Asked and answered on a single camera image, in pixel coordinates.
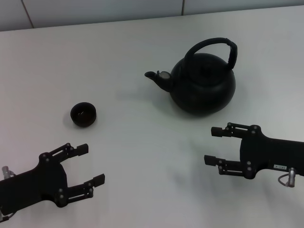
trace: small black bowl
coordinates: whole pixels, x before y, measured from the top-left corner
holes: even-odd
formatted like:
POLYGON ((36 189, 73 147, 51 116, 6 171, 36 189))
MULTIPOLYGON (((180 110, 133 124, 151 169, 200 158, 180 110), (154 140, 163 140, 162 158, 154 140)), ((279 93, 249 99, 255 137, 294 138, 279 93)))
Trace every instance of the small black bowl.
POLYGON ((72 108, 71 118, 77 126, 88 127, 96 120, 96 109, 88 102, 81 102, 72 108))

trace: kettle body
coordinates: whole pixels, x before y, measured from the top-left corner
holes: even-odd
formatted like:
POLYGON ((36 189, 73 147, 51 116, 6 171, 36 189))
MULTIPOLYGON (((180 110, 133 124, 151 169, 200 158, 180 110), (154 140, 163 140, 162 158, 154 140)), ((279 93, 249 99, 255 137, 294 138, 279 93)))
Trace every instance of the kettle body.
POLYGON ((238 55, 237 46, 226 38, 202 41, 191 48, 171 74, 147 72, 146 77, 170 93, 173 101, 184 111, 206 115, 224 108, 232 99, 236 82, 232 71, 238 55), (201 48, 217 43, 230 46, 229 61, 206 53, 195 54, 201 48))

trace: cable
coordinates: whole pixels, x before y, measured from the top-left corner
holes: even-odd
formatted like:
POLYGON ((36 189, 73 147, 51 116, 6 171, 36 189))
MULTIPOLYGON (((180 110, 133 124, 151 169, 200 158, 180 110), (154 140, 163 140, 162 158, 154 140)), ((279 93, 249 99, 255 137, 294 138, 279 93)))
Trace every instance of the cable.
POLYGON ((289 175, 289 174, 287 173, 287 174, 284 174, 284 175, 280 176, 280 177, 277 179, 277 181, 278 181, 280 184, 282 184, 283 186, 288 187, 288 182, 286 182, 286 184, 284 184, 283 182, 281 182, 281 178, 287 177, 288 175, 289 175))

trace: white wall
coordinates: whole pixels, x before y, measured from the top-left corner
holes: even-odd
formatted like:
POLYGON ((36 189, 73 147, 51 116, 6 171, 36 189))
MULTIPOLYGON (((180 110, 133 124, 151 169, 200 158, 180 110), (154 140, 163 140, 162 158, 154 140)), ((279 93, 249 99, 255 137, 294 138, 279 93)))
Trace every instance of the white wall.
POLYGON ((36 28, 181 15, 182 0, 24 0, 36 28))
POLYGON ((20 0, 0 0, 0 31, 29 28, 31 25, 20 0))
POLYGON ((304 5, 304 0, 186 0, 184 14, 304 5))

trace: label sticker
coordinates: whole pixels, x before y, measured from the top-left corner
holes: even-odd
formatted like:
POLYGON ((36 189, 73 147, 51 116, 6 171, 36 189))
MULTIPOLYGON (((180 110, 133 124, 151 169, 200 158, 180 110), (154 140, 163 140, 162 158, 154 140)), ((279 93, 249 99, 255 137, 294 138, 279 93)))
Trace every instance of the label sticker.
POLYGON ((274 165, 274 168, 280 170, 287 170, 287 166, 283 166, 283 165, 274 165))

